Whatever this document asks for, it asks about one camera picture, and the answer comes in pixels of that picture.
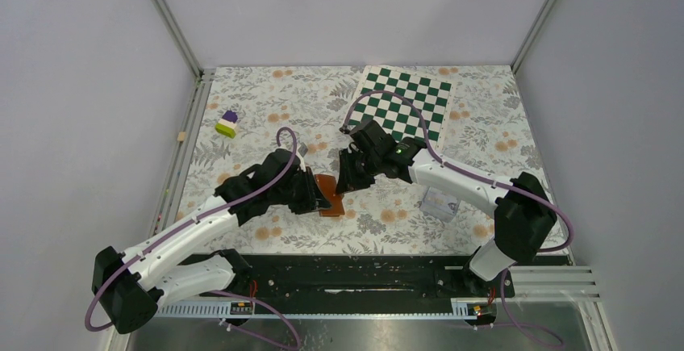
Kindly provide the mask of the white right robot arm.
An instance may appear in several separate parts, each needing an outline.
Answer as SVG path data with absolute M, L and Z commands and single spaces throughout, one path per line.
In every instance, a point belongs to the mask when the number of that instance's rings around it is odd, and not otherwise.
M 495 176 L 441 157 L 421 138 L 397 141 L 374 120 L 342 131 L 351 143 L 339 151 L 337 194 L 365 190 L 378 175 L 440 190 L 494 220 L 494 236 L 465 265 L 462 283 L 482 296 L 506 268 L 530 261 L 558 220 L 543 186 L 532 174 Z

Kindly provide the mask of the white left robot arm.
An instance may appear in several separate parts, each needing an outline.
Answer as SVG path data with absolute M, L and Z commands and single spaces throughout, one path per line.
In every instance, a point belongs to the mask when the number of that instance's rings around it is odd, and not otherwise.
M 122 252 L 109 246 L 94 259 L 92 291 L 120 334 L 145 325 L 159 307 L 191 295 L 224 289 L 241 295 L 250 284 L 249 272 L 233 253 L 187 268 L 180 264 L 210 240 L 231 232 L 283 205 L 296 214 L 329 210 L 330 197 L 319 188 L 310 167 L 291 151 L 279 148 L 264 161 L 226 179 L 212 196 L 184 219 Z

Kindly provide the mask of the brown leather card holder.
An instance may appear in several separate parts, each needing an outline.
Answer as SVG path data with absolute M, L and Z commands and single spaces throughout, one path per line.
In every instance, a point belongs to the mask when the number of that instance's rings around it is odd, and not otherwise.
M 344 215 L 344 196 L 336 193 L 336 178 L 332 175 L 316 174 L 315 180 L 324 198 L 330 203 L 329 207 L 322 207 L 319 210 L 319 215 L 326 218 L 335 218 Z

